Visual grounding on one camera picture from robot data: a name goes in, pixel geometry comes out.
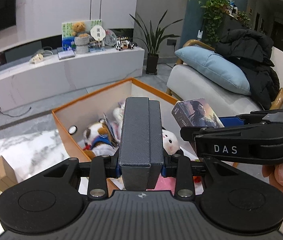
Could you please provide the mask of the white crochet bunny toy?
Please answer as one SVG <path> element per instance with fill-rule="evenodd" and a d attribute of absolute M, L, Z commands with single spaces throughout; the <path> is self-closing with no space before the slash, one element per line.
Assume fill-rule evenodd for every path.
<path fill-rule="evenodd" d="M 120 142 L 122 136 L 122 126 L 123 126 L 123 118 L 124 118 L 124 110 L 125 110 L 125 102 L 121 101 L 113 110 L 113 117 L 115 119 L 112 122 L 112 127 L 114 131 L 115 138 L 117 142 Z M 163 148 L 169 155 L 173 155 L 180 150 L 179 142 L 174 135 L 174 133 L 167 131 L 166 129 L 162 129 L 162 137 L 163 137 Z"/>

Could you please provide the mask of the illustrated card box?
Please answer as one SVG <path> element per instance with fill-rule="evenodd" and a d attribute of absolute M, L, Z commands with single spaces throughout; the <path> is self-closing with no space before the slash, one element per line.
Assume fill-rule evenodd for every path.
<path fill-rule="evenodd" d="M 224 125 L 204 98 L 178 101 L 171 111 L 180 128 L 213 127 Z"/>

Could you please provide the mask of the red panda plush toy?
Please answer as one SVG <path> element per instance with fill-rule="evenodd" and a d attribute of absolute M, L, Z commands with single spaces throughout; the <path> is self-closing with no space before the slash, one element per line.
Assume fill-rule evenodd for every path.
<path fill-rule="evenodd" d="M 118 143 L 103 120 L 90 124 L 83 132 L 83 151 L 91 160 L 102 155 L 113 156 Z"/>

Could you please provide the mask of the dark grey gift box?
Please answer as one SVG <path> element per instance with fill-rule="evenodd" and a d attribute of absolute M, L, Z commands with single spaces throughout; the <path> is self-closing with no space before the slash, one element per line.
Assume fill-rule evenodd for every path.
<path fill-rule="evenodd" d="M 118 162 L 125 189 L 154 189 L 163 163 L 160 103 L 145 97 L 127 98 Z"/>

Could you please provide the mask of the orange storage box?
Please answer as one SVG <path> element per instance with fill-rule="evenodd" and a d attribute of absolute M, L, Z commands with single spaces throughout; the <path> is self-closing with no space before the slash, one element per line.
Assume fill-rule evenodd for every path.
<path fill-rule="evenodd" d="M 174 133 L 176 136 L 180 146 L 180 150 L 178 150 L 177 153 L 187 156 L 191 161 L 195 159 L 191 148 L 186 146 L 185 142 L 180 138 L 180 128 L 171 113 L 176 104 L 176 99 L 131 78 L 87 94 L 54 109 L 52 112 L 63 145 L 71 160 L 77 164 L 74 172 L 75 178 L 87 177 L 89 179 L 91 162 L 93 160 L 86 156 L 83 151 L 85 147 L 83 140 L 84 130 L 90 124 L 103 120 L 110 128 L 114 139 L 116 139 L 112 127 L 112 122 L 115 121 L 113 110 L 118 107 L 121 101 L 125 102 L 129 97 L 145 97 L 150 100 L 158 101 L 160 103 L 161 127 L 162 129 Z M 117 143 L 118 149 L 116 152 L 118 152 L 119 162 L 120 142 Z M 118 178 L 110 178 L 109 180 L 120 179 L 124 187 L 119 165 L 117 168 L 119 171 Z M 155 188 L 147 190 L 169 190 L 174 192 L 175 184 L 175 178 L 164 178 L 160 173 Z"/>

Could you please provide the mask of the light blue cushion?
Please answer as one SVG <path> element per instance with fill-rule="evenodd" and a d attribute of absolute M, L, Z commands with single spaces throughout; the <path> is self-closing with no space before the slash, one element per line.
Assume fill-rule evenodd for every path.
<path fill-rule="evenodd" d="M 188 46 L 175 55 L 210 81 L 230 92 L 250 95 L 250 84 L 244 72 L 221 55 L 199 46 Z"/>

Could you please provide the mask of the black jacket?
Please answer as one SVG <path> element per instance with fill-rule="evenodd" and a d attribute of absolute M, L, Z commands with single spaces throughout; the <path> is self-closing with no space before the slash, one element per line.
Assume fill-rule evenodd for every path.
<path fill-rule="evenodd" d="M 280 90 L 280 81 L 271 61 L 273 40 L 251 29 L 229 31 L 216 44 L 216 53 L 238 66 L 245 74 L 252 100 L 269 110 Z"/>

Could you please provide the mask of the potted long-leaf plant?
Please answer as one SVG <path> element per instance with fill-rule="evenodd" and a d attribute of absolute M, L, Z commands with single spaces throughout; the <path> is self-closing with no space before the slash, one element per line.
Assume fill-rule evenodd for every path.
<path fill-rule="evenodd" d="M 144 20 L 139 14 L 136 13 L 135 16 L 130 15 L 137 26 L 141 29 L 142 37 L 136 37 L 137 40 L 143 42 L 147 50 L 146 59 L 146 74 L 157 75 L 157 64 L 159 60 L 159 47 L 160 45 L 169 38 L 177 38 L 179 35 L 175 34 L 165 34 L 167 28 L 173 24 L 181 22 L 183 19 L 175 20 L 164 27 L 161 27 L 165 16 L 167 15 L 167 10 L 163 13 L 159 19 L 157 26 L 154 28 L 152 20 L 149 21 L 148 27 L 146 26 Z"/>

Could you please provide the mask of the brown cardboard box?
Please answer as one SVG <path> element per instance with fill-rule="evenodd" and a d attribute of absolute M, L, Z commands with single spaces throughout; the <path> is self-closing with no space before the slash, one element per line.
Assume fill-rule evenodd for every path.
<path fill-rule="evenodd" d="M 18 181 L 14 169 L 0 156 L 0 191 L 4 192 L 16 184 Z"/>

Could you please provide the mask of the white power strip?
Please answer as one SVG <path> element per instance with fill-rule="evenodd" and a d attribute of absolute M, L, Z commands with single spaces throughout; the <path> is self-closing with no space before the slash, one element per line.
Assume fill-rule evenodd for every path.
<path fill-rule="evenodd" d="M 30 60 L 30 63 L 37 64 L 44 60 L 44 56 L 41 53 L 35 54 Z"/>

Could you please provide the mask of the green leafy vine plant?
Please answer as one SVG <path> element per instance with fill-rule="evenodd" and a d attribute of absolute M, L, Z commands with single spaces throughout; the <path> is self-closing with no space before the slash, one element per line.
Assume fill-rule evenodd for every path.
<path fill-rule="evenodd" d="M 204 41 L 214 46 L 219 41 L 218 30 L 223 23 L 229 0 L 197 0 L 204 9 L 203 20 L 205 29 Z"/>

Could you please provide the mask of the white round fan sign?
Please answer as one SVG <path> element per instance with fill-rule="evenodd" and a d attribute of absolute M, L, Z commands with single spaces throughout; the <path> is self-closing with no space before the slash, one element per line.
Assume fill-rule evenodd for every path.
<path fill-rule="evenodd" d="M 96 41 L 100 42 L 106 37 L 106 31 L 101 25 L 95 25 L 91 28 L 90 35 Z"/>

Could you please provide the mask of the small teddy bear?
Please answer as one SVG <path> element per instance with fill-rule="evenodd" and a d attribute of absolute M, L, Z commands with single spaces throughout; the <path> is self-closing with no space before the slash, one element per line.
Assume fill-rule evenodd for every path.
<path fill-rule="evenodd" d="M 72 24 L 72 36 L 87 37 L 86 24 L 84 22 L 75 22 Z"/>

